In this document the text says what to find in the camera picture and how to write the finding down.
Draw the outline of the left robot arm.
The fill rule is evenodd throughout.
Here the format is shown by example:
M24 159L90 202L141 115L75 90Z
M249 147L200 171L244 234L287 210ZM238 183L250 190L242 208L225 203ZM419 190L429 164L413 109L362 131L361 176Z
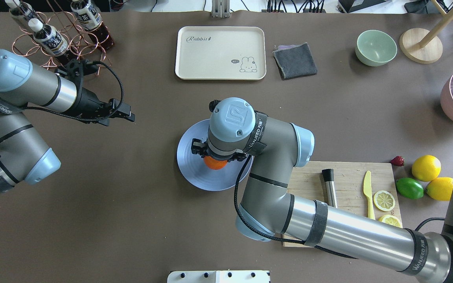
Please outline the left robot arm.
M72 59L54 72L7 50L0 50L0 193L21 181L36 184L61 167L51 147L23 111L41 110L82 123L109 125L110 118L133 122L123 98L100 101L83 87L83 77L100 61Z

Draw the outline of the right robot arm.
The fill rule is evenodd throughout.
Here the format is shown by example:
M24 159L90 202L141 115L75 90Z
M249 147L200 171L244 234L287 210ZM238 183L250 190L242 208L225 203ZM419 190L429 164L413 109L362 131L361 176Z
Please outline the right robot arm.
M317 185L324 200L294 194L294 170L309 165L315 147L311 131L270 118L236 97L210 102L209 111L204 137L190 139L187 151L223 164L243 162L237 178L230 177L237 229L243 235L361 259L424 283L453 283L453 193L440 233L379 221L369 171L361 183L368 216L337 205L331 169L324 170L323 184Z

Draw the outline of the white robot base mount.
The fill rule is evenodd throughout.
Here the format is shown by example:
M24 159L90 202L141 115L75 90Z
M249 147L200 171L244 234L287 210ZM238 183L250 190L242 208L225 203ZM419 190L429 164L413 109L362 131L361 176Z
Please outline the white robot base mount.
M270 283L267 270L191 270L174 271L167 283Z

